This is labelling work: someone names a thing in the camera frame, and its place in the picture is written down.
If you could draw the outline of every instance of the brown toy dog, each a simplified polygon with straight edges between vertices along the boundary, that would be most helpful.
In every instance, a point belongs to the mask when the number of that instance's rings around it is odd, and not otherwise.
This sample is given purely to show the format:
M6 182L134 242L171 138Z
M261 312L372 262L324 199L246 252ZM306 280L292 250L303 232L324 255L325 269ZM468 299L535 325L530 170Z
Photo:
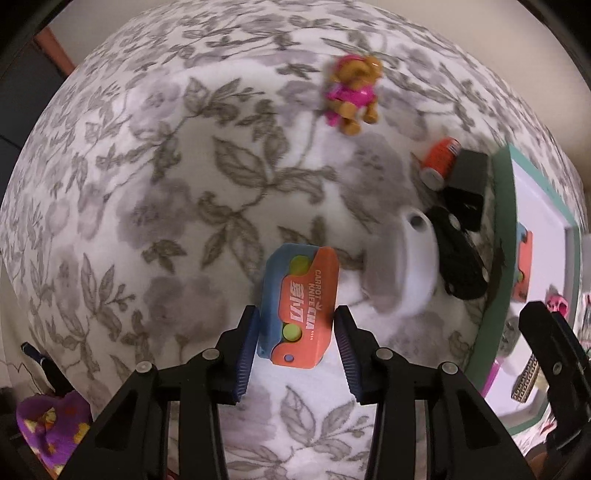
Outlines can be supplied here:
M356 117L362 107L365 107L363 121L368 124L377 122L378 100L374 93L374 85L381 76L382 62L375 57L342 57L330 77L330 81L336 85L326 94L328 124L340 124L340 130L344 134L357 135L361 131L361 126Z

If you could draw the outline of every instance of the pink toy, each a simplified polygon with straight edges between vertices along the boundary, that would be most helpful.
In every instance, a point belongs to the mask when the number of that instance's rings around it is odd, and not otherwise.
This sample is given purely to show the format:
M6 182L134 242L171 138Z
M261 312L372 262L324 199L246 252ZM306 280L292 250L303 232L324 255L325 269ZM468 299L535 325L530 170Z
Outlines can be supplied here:
M551 312L559 312L564 318L569 315L569 302L561 295L551 295L546 300L546 307Z
M375 82L382 76L382 63L375 57L345 55L336 64L331 81L335 85L326 94L328 111L326 119L346 135L356 135L361 126L356 120L357 112L365 107L363 121L373 124L378 121Z

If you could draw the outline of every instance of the green button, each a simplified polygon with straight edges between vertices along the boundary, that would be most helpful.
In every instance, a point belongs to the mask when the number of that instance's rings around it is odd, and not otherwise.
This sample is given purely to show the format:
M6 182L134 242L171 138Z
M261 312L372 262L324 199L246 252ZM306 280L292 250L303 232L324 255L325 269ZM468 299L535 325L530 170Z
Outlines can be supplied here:
M293 323L286 323L283 327L283 337L288 342L297 342L301 338L301 328Z
M310 259L307 256L296 255L290 262L290 275L306 275L310 264Z

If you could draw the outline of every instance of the black box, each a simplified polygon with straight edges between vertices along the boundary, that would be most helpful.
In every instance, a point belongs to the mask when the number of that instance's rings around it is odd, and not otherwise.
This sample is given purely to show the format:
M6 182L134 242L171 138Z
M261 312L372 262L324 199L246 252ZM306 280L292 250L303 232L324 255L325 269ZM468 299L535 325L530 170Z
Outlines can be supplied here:
M466 230L480 230L488 179L488 155L462 149L443 190L447 209Z

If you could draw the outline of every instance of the wall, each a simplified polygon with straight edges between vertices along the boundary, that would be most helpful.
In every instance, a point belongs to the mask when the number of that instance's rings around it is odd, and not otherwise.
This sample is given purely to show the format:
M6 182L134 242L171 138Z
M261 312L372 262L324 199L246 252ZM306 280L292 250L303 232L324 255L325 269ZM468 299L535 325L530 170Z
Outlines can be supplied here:
M51 27L75 63L163 0L74 0ZM517 0L369 0L457 42L538 113L591 189L591 91L568 54Z

